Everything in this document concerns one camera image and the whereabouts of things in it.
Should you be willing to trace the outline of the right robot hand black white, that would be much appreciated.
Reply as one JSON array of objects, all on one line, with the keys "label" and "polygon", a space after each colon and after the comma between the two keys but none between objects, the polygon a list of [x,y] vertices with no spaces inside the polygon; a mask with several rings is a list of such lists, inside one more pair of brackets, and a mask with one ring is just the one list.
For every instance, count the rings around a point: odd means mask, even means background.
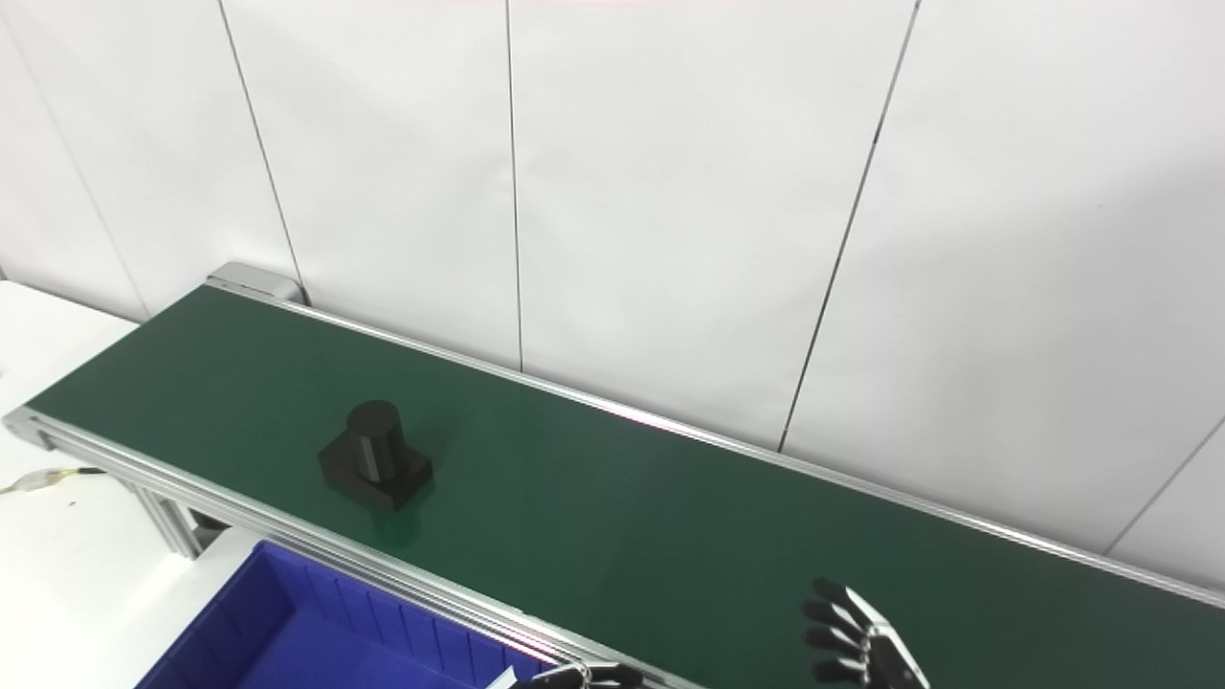
[{"label": "right robot hand black white", "polygon": [[902,634],[865,597],[826,577],[813,580],[813,595],[802,607],[813,623],[805,642],[835,653],[813,664],[815,680],[858,688],[931,687]]}]

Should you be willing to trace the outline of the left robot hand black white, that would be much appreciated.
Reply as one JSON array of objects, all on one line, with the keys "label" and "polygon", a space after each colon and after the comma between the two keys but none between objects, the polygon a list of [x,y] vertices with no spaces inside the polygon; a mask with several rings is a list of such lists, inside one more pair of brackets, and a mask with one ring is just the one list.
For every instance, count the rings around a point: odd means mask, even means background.
[{"label": "left robot hand black white", "polygon": [[644,680],[642,672],[626,664],[576,661],[530,678],[512,679],[508,688],[643,688]]}]

